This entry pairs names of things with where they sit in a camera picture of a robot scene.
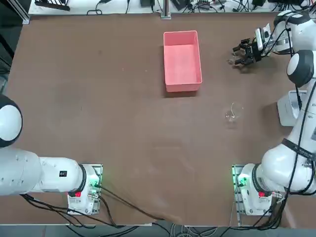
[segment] pink container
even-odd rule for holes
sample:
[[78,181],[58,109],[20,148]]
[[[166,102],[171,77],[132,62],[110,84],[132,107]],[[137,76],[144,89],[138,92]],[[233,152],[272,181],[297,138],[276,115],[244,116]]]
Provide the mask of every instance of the pink container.
[[164,77],[168,92],[195,91],[202,83],[196,31],[163,34]]

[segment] cable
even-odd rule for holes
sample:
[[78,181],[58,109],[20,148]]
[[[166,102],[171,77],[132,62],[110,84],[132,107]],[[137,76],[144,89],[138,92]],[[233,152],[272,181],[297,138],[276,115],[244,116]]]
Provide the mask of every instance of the cable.
[[[290,29],[286,29],[286,32],[287,32],[287,38],[288,38],[288,44],[289,44],[289,48],[290,48],[290,55],[291,57],[293,57],[293,49],[292,49],[292,45],[291,45],[291,37],[290,37]],[[297,97],[297,102],[298,102],[298,107],[299,109],[301,110],[302,108],[302,100],[301,100],[301,97],[300,97],[300,93],[298,91],[298,87],[297,85],[295,85],[295,91],[296,91],[296,97]]]
[[74,232],[77,236],[80,236],[80,237],[85,237],[85,236],[83,236],[83,235],[81,235],[81,234],[79,234],[77,231],[75,231],[75,230],[73,230],[73,229],[71,229],[69,226],[66,226],[69,230],[71,230],[72,232]]
[[222,237],[230,228],[231,227],[227,227],[227,229],[224,232],[222,232],[222,234],[219,237]]
[[[58,210],[55,210],[54,208],[45,208],[45,207],[42,207],[42,206],[38,206],[38,205],[32,203],[32,202],[27,198],[27,197],[28,197],[27,195],[21,195],[21,196],[22,196],[30,205],[32,205],[32,206],[35,206],[35,207],[37,207],[37,208],[39,208],[39,209],[48,210],[48,211],[53,211],[53,212],[58,213],[58,214],[61,215],[64,219],[66,219],[71,225],[73,225],[73,226],[75,226],[75,227],[84,227],[84,228],[86,228],[86,229],[94,229],[94,228],[96,227],[96,226],[90,227],[90,226],[84,225],[82,222],[79,221],[79,219],[78,219],[77,217],[75,217],[74,215],[71,215],[71,214],[69,214],[69,213],[67,213],[67,212],[58,211]],[[65,214],[65,215],[68,215],[68,216],[74,218],[74,219],[80,224],[80,226],[77,226],[76,224],[74,224],[72,221],[70,221],[68,218],[66,218],[65,216],[63,216],[61,213],[63,213],[63,214]]]
[[308,185],[303,190],[299,192],[290,192],[290,194],[291,195],[304,195],[305,192],[311,187],[314,180],[314,176],[315,176],[315,165],[314,165],[314,161],[312,160],[312,175],[311,175]]
[[152,223],[153,225],[155,226],[159,226],[160,228],[162,228],[163,230],[165,230],[169,235],[170,235],[170,232],[169,230],[167,230],[165,227],[163,227],[162,225],[158,224],[158,223]]
[[115,236],[115,237],[119,237],[119,236],[123,236],[125,234],[128,234],[134,230],[136,230],[137,228],[139,228],[139,226],[133,226],[125,231],[122,232],[118,232],[118,233],[113,233],[113,234],[108,234],[108,235],[103,235],[103,236],[99,236],[99,237],[109,237],[109,236]]
[[102,15],[103,12],[102,12],[100,9],[97,9],[97,8],[98,8],[98,5],[101,4],[102,1],[103,1],[103,0],[100,0],[100,1],[96,4],[95,10],[89,10],[89,11],[87,11],[87,16],[89,15],[90,12],[95,12],[95,14],[97,14],[97,15]]
[[237,3],[240,3],[240,5],[242,6],[242,8],[243,8],[243,9],[245,9],[245,11],[247,11],[246,6],[245,6],[244,4],[242,4],[242,3],[241,3],[241,2],[242,2],[242,0],[240,0],[240,2],[238,2],[238,1],[236,1],[236,0],[232,0],[232,1],[237,2]]
[[158,2],[158,5],[159,5],[160,10],[163,11],[163,9],[162,9],[162,7],[161,7],[161,5],[160,5],[159,0],[157,0],[157,2]]
[[274,11],[277,8],[277,6],[278,6],[278,3],[276,3],[276,6],[272,9],[272,11]]
[[22,196],[26,201],[29,200],[29,201],[31,201],[31,202],[35,202],[35,203],[44,205],[44,206],[46,206],[46,207],[48,207],[48,208],[65,210],[65,211],[67,211],[67,212],[68,212],[68,211],[75,212],[75,213],[81,214],[82,216],[85,216],[85,217],[87,217],[87,218],[89,218],[89,219],[91,219],[91,220],[98,221],[98,222],[100,222],[100,223],[102,223],[102,224],[105,224],[105,225],[108,225],[108,226],[113,226],[113,225],[111,225],[111,224],[109,224],[109,223],[107,223],[107,222],[105,222],[105,221],[102,221],[102,220],[100,220],[100,219],[98,219],[98,218],[94,218],[94,217],[92,217],[92,216],[89,216],[89,215],[87,215],[87,214],[85,214],[85,213],[82,213],[82,212],[80,212],[80,211],[77,211],[77,210],[69,209],[69,208],[66,208],[66,207],[59,207],[59,206],[50,205],[50,204],[48,204],[48,203],[45,203],[45,202],[36,200],[34,197],[32,197],[32,196],[30,196],[30,195],[27,195],[27,196],[21,195],[21,196]]
[[186,8],[184,8],[184,10],[183,10],[183,12],[182,13],[184,13],[185,11],[186,11],[186,9],[188,8],[188,5],[186,6]]
[[299,9],[296,9],[296,8],[293,6],[293,4],[291,4],[291,7],[292,7],[295,11],[300,11]]
[[130,1],[130,0],[127,0],[127,8],[126,8],[125,14],[127,14],[127,12],[128,12],[129,1]]
[[8,67],[8,69],[11,69],[11,65],[1,57],[0,57],[0,63],[6,65]]
[[109,219],[111,221],[111,224],[117,228],[117,229],[120,229],[120,228],[123,228],[125,226],[118,226],[116,225],[116,223],[114,222],[113,218],[112,218],[112,215],[111,215],[111,212],[110,212],[110,209],[109,209],[109,206],[108,206],[108,203],[104,200],[104,198],[102,196],[99,196],[99,199],[104,203],[106,209],[107,209],[107,213],[108,213],[108,216],[109,216]]
[[135,226],[135,227],[129,229],[128,231],[126,231],[125,233],[120,233],[119,235],[117,235],[117,236],[115,236],[115,237],[120,237],[120,236],[123,236],[123,235],[125,235],[125,234],[128,234],[128,233],[130,233],[130,232],[136,230],[137,228],[139,228],[139,226]]
[[212,8],[212,9],[214,9],[215,10],[215,12],[217,12],[218,13],[218,11],[214,8],[214,7],[212,7],[212,6],[209,6],[210,8]]
[[5,38],[1,34],[0,34],[0,43],[3,45],[6,52],[10,55],[11,59],[13,59],[14,52],[13,52],[12,48],[10,47],[10,45],[5,40]]
[[186,226],[185,226],[185,228],[186,228],[190,233],[193,233],[194,235],[199,236],[199,237],[211,237],[211,236],[213,236],[213,235],[216,233],[216,231],[217,231],[217,229],[218,229],[217,227],[212,227],[212,228],[210,228],[210,229],[208,229],[208,230],[205,230],[205,231],[199,233],[194,227],[193,227],[193,229],[195,230],[195,232],[192,231],[191,228],[188,228],[188,227],[186,227]]
[[266,53],[266,55],[263,55],[263,56],[262,56],[262,58],[266,57],[266,56],[271,52],[271,50],[273,49],[273,47],[274,47],[275,44],[277,43],[278,39],[282,36],[282,34],[283,34],[284,31],[286,31],[286,29],[284,29],[284,30],[279,34],[279,36],[277,37],[276,41],[273,43],[272,47],[269,49],[269,51]]
[[153,219],[156,219],[156,220],[164,221],[164,219],[162,219],[162,218],[160,218],[160,217],[153,216],[153,215],[147,213],[146,211],[144,211],[144,210],[142,210],[142,209],[136,207],[135,205],[129,203],[128,201],[122,199],[121,197],[119,197],[119,196],[116,195],[115,193],[111,192],[110,190],[108,190],[108,189],[106,189],[106,188],[104,188],[104,187],[102,187],[102,186],[100,186],[100,185],[94,185],[94,186],[97,187],[97,188],[101,188],[101,189],[107,191],[107,192],[110,193],[111,195],[115,196],[116,198],[118,198],[119,200],[121,200],[122,202],[124,202],[125,204],[127,204],[128,206],[133,207],[134,209],[136,209],[137,211],[143,213],[144,215],[149,216],[150,218],[153,218]]
[[219,2],[219,4],[221,5],[220,9],[223,9],[224,12],[226,12],[226,11],[225,11],[225,6],[222,4],[221,0],[218,0],[218,2]]

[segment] brown table surface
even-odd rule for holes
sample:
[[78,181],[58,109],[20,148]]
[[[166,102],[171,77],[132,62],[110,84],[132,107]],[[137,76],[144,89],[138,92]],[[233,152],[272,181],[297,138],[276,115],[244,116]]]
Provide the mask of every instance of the brown table surface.
[[[280,125],[276,106],[293,89],[285,73],[289,57],[273,55],[246,72],[227,63],[232,48],[274,16],[33,18],[23,27],[7,89],[24,116],[14,146],[102,163],[103,185],[153,215],[178,224],[227,226],[232,164],[260,162],[290,132]],[[186,30],[198,33],[203,83],[195,95],[167,94],[162,36]],[[244,107],[233,126],[225,120],[232,102]],[[36,197],[67,205],[65,194]],[[120,224],[153,221],[106,199]],[[65,223],[19,196],[0,202],[3,224]],[[283,226],[313,228],[315,206],[312,198],[291,197]],[[98,217],[108,221],[104,207]],[[243,224],[257,218],[243,218]]]

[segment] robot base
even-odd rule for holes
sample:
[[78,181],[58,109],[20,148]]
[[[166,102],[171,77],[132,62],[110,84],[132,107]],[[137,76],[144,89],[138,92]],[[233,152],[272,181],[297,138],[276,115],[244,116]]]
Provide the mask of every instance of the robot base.
[[254,164],[233,165],[233,182],[238,225],[241,225],[240,213],[262,216],[272,203],[272,196],[260,197],[252,183]]
[[[80,194],[76,194],[75,197],[67,195],[68,208],[86,215],[98,214],[100,210],[99,194],[100,188],[96,188],[94,185],[101,185],[102,183],[102,164],[82,164],[86,171],[86,183],[83,191]],[[72,215],[80,215],[79,213],[68,211]]]

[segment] robotic arm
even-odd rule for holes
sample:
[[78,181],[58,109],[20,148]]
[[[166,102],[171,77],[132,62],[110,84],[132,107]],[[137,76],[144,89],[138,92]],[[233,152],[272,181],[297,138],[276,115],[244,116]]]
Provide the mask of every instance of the robotic arm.
[[[286,193],[294,169],[290,191],[316,193],[316,24],[305,13],[284,11],[277,15],[274,25],[270,36],[265,30],[257,30],[256,38],[265,37],[253,44],[257,49],[262,48],[261,56],[271,51],[287,54],[292,46],[297,53],[290,59],[287,75],[297,87],[308,84],[307,96],[290,135],[268,150],[260,164],[245,165],[238,176],[237,183],[247,215],[263,215],[271,207],[273,194]],[[268,37],[274,40],[273,44],[266,41]],[[246,60],[240,63],[247,65],[244,62],[250,61],[249,58]]]
[[293,50],[316,50],[316,24],[308,12],[293,12],[291,10],[279,13],[274,20],[274,30],[270,25],[258,28],[255,38],[243,39],[233,48],[234,65],[247,66],[262,60],[271,52],[276,54],[290,54]]
[[34,192],[67,192],[69,209],[99,211],[102,166],[78,164],[69,158],[38,157],[11,147],[22,131],[19,107],[0,95],[0,196]]

